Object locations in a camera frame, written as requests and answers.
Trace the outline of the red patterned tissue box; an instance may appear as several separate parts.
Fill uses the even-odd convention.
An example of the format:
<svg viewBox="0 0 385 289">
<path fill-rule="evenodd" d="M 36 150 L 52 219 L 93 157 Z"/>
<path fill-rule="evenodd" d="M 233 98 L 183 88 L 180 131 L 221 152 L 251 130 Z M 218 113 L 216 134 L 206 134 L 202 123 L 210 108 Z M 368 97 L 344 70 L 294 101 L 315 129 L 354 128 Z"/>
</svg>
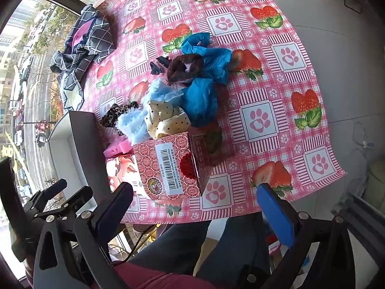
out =
<svg viewBox="0 0 385 289">
<path fill-rule="evenodd" d="M 134 154 L 151 200 L 200 197 L 213 169 L 205 138 L 188 132 L 137 144 Z"/>
</svg>

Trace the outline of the grey open cardboard box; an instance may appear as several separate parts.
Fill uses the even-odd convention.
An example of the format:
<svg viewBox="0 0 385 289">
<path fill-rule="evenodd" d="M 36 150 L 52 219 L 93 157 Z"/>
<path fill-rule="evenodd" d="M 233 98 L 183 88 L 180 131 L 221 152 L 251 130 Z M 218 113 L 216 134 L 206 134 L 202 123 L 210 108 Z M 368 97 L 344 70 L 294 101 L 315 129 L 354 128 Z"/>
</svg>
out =
<svg viewBox="0 0 385 289">
<path fill-rule="evenodd" d="M 58 179 L 67 181 L 64 197 L 68 200 L 82 187 L 89 186 L 93 197 L 76 213 L 95 210 L 111 191 L 94 113 L 67 112 L 55 124 L 48 145 Z"/>
</svg>

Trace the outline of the white power strip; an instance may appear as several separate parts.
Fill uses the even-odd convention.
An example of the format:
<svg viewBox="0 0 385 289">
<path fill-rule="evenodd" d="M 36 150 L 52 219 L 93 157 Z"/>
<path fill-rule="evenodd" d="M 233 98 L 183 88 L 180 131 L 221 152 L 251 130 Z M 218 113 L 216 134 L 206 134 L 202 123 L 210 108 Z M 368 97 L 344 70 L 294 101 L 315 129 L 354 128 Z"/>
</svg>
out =
<svg viewBox="0 0 385 289">
<path fill-rule="evenodd" d="M 362 142 L 362 145 L 363 145 L 363 148 L 368 148 L 368 149 L 374 149 L 375 148 L 375 144 L 373 142 L 368 142 L 366 140 L 364 140 Z"/>
</svg>

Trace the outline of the cream polka dot scrunchie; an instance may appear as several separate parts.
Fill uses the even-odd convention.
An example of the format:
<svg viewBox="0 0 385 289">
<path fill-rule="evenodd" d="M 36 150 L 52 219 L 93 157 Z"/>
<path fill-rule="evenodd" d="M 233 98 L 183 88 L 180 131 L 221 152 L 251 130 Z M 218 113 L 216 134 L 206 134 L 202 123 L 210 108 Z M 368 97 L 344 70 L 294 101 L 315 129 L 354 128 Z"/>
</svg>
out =
<svg viewBox="0 0 385 289">
<path fill-rule="evenodd" d="M 191 126 L 187 113 L 169 102 L 151 100 L 145 105 L 145 110 L 148 114 L 144 121 L 153 139 L 186 132 Z"/>
</svg>

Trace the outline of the small dark striped sock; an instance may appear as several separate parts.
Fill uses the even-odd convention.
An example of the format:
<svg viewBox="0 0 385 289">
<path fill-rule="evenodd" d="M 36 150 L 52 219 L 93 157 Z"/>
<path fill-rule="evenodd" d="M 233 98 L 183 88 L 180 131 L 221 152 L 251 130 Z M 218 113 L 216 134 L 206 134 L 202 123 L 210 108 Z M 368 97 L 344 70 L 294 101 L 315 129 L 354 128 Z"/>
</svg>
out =
<svg viewBox="0 0 385 289">
<path fill-rule="evenodd" d="M 151 67 L 151 74 L 152 75 L 164 74 L 168 70 L 171 62 L 172 60 L 169 57 L 164 57 L 164 56 L 157 57 L 155 62 L 151 61 L 149 63 Z"/>
</svg>

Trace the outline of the leopard print scrunchie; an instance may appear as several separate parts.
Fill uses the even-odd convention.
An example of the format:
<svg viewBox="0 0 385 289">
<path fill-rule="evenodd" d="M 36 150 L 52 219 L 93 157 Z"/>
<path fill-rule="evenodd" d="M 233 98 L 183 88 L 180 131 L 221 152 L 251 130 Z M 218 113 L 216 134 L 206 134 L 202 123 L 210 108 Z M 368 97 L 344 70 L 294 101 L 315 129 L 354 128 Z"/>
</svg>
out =
<svg viewBox="0 0 385 289">
<path fill-rule="evenodd" d="M 129 102 L 126 105 L 113 104 L 107 113 L 101 118 L 99 123 L 104 128 L 114 128 L 119 136 L 122 136 L 123 133 L 117 128 L 117 120 L 119 116 L 124 113 L 127 113 L 130 110 L 135 110 L 139 108 L 139 104 L 136 101 Z"/>
</svg>

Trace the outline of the pink sponge block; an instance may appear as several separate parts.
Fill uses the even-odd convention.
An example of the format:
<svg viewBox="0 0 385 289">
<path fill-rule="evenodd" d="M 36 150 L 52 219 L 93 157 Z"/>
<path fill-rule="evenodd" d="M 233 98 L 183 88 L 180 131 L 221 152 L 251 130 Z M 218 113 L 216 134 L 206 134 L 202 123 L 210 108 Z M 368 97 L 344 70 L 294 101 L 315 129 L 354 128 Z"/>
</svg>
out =
<svg viewBox="0 0 385 289">
<path fill-rule="evenodd" d="M 105 158 L 114 158 L 116 156 L 129 153 L 133 149 L 128 139 L 115 140 L 104 151 Z"/>
</svg>

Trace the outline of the navy plaid folded garment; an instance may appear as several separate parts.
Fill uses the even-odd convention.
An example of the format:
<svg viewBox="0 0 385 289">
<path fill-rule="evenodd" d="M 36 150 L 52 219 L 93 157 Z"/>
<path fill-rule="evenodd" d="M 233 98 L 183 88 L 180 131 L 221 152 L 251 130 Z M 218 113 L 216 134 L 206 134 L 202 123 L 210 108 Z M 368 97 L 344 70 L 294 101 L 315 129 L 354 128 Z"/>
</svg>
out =
<svg viewBox="0 0 385 289">
<path fill-rule="evenodd" d="M 63 112 L 78 111 L 84 103 L 82 78 L 90 65 L 116 49 L 109 21 L 92 5 L 85 6 L 71 27 L 62 51 L 56 51 L 50 70 L 59 85 Z"/>
</svg>

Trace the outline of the blue cloth front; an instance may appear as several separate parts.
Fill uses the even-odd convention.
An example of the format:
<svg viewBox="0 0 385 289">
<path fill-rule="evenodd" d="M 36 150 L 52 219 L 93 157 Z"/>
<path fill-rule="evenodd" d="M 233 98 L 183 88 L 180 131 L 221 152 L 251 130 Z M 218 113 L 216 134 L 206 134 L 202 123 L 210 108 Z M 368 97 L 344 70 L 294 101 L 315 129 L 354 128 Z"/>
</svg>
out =
<svg viewBox="0 0 385 289">
<path fill-rule="evenodd" d="M 218 103 L 213 79 L 195 78 L 182 91 L 180 107 L 193 127 L 206 126 L 216 119 Z"/>
</svg>

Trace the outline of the pink strawberry paw tablecloth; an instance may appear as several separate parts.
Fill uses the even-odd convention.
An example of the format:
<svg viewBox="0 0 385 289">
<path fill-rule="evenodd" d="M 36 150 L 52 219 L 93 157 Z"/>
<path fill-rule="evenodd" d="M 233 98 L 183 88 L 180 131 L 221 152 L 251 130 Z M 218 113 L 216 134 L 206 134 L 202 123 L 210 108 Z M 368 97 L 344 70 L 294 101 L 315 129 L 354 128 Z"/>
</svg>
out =
<svg viewBox="0 0 385 289">
<path fill-rule="evenodd" d="M 268 183 L 288 201 L 343 177 L 316 75 L 273 0 L 104 0 L 115 50 L 85 76 L 83 110 L 131 108 L 105 144 L 103 189 L 134 189 L 124 223 L 193 223 L 259 210 Z"/>
</svg>

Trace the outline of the light blue fluffy cloth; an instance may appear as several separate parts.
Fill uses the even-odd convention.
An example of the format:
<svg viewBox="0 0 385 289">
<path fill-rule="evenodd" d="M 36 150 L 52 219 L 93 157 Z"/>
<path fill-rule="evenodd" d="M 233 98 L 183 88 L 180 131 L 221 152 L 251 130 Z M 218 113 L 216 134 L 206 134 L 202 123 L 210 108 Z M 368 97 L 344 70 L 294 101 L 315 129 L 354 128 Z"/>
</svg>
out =
<svg viewBox="0 0 385 289">
<path fill-rule="evenodd" d="M 131 145 L 145 142 L 151 138 L 144 121 L 145 116 L 148 114 L 145 105 L 151 100 L 156 100 L 169 102 L 172 106 L 180 107 L 182 96 L 182 90 L 173 89 L 173 87 L 165 84 L 161 78 L 157 78 L 148 85 L 148 89 L 145 90 L 143 97 L 139 100 L 139 108 L 119 116 L 117 128 L 127 137 Z"/>
</svg>

